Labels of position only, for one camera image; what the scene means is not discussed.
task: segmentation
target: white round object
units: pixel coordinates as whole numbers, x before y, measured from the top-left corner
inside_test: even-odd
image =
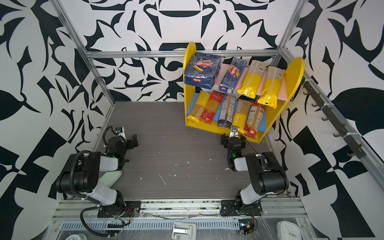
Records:
[[[280,221],[276,228],[279,240],[301,240],[300,228],[292,222]]]
[[[71,236],[67,237],[65,240],[87,240],[87,236],[82,233],[72,234]]]

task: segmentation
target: black mounting plate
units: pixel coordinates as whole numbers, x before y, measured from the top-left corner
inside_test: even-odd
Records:
[[[135,211],[137,213],[140,212],[140,206],[141,206],[140,201],[124,201],[124,203],[127,206],[127,208],[129,208],[131,210],[129,212],[125,213],[123,216],[121,216],[121,218],[131,217]],[[97,217],[98,218],[105,218],[105,217],[112,217],[112,216],[103,210],[99,210]]]
[[[221,216],[241,216],[236,211],[237,206],[235,205],[235,200],[221,200]],[[260,201],[247,206],[242,207],[242,213],[252,216],[252,212],[254,216],[261,216],[262,206],[260,204]]]

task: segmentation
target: green object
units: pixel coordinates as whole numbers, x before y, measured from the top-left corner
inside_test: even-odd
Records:
[[[112,187],[122,175],[122,171],[106,172],[99,180],[107,187]]]

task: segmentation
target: debris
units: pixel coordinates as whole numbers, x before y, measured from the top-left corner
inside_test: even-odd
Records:
[[[161,175],[160,174],[158,174],[160,177],[161,177]],[[165,183],[165,181],[164,181],[164,179],[161,177],[161,180],[163,180],[163,183],[164,183],[164,186],[166,185],[166,183]]]

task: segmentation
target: barilla logo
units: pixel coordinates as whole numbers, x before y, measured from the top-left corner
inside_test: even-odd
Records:
[[[198,61],[196,63],[197,66],[202,66],[202,67],[210,67],[213,65],[213,62],[211,62],[210,60],[206,60],[206,61]]]
[[[230,65],[229,68],[228,68],[228,71],[229,71],[229,73],[230,73],[232,76],[234,76],[234,77],[236,77],[236,78],[240,77],[240,71],[239,71],[239,69],[238,69],[237,67],[235,67],[234,65]]]

